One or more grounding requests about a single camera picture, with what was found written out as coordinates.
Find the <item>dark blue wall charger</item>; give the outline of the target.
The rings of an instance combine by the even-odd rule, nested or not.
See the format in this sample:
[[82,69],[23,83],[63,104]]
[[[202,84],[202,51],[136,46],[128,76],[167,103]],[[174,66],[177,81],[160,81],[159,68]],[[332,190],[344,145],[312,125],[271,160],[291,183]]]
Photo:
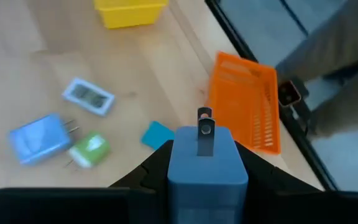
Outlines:
[[249,176],[230,130],[208,107],[177,129],[168,167],[171,224],[240,224]]

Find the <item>teal card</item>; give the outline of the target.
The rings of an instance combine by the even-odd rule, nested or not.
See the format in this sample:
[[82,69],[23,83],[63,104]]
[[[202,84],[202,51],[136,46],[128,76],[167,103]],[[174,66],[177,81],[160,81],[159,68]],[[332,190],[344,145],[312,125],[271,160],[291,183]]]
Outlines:
[[174,131],[158,121],[152,121],[140,141],[142,144],[145,144],[156,151],[164,145],[166,141],[173,140],[174,138]]

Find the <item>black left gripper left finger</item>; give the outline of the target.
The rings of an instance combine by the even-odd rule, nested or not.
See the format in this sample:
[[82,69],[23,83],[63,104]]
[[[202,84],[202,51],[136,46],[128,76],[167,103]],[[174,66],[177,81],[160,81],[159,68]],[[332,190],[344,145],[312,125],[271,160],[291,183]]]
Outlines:
[[166,141],[124,177],[101,188],[2,188],[0,224],[168,224]]

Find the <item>orange plastic basket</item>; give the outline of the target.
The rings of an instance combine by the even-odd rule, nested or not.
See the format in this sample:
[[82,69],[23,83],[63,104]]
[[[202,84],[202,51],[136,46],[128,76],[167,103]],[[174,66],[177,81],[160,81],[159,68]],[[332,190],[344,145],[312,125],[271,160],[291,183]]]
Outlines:
[[280,117],[273,67],[218,52],[209,81],[208,107],[216,124],[252,151],[278,155]]

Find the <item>white-framed small display device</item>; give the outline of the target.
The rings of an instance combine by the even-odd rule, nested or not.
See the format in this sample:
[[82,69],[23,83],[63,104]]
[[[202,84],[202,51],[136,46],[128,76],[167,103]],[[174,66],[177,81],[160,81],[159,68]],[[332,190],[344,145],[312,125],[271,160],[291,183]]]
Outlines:
[[81,78],[74,78],[62,97],[99,116],[106,116],[115,102],[115,95]]

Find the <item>yellow plastic basket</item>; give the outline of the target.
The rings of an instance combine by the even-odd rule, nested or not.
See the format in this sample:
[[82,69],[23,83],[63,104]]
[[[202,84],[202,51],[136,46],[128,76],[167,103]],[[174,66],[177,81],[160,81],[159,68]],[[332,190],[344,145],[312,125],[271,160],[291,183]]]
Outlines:
[[93,0],[107,29],[153,24],[169,0]]

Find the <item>light blue wall charger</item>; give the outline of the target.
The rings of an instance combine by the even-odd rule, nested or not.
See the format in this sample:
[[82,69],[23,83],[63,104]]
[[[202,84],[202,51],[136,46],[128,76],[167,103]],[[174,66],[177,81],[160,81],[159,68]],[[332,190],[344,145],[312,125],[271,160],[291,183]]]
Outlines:
[[50,113],[9,132],[9,143],[21,165],[34,165],[64,151],[72,142],[67,128],[73,120],[63,121],[58,113]]

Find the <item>black table frame rail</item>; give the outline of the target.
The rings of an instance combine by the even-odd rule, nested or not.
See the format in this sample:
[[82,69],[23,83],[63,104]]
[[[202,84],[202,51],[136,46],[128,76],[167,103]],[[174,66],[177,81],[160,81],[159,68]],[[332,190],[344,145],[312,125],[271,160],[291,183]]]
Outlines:
[[[247,45],[246,41],[242,39],[236,28],[232,25],[231,21],[227,18],[221,6],[220,0],[204,0],[213,16],[216,18],[219,25],[222,27],[224,33],[230,40],[231,44],[244,59],[256,61],[256,57]],[[295,149],[289,147],[282,148],[282,157],[286,164],[299,161],[303,167],[308,169],[309,173],[313,174],[316,182],[324,190],[338,190],[337,183],[335,183],[332,175],[323,164],[322,160],[318,157],[316,151],[313,149],[309,140],[301,135],[301,128],[297,124],[292,112],[289,108],[282,106],[278,107],[280,119],[283,122],[287,133],[291,136],[291,141],[296,144]]]

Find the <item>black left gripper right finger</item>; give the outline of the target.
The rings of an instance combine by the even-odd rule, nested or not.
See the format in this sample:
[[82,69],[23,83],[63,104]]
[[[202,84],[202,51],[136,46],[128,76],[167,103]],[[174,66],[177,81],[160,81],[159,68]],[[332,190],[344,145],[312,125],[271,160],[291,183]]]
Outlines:
[[236,147],[249,176],[242,224],[358,224],[358,192],[319,190]]

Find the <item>green wall charger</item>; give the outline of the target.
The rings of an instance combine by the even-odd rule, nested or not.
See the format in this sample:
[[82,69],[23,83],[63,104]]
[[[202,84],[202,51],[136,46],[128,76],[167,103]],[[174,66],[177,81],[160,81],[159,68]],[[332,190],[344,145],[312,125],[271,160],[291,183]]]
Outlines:
[[89,132],[68,150],[68,154],[82,168],[91,168],[101,162],[110,152],[111,147],[100,133]]

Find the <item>person's leg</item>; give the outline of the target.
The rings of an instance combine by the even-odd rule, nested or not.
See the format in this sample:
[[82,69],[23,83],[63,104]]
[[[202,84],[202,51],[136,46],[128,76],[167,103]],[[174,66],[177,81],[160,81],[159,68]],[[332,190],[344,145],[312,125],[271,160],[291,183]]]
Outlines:
[[307,128],[312,138],[358,130],[358,74],[312,112]]
[[278,81],[308,81],[358,62],[358,0],[347,0],[277,66]]

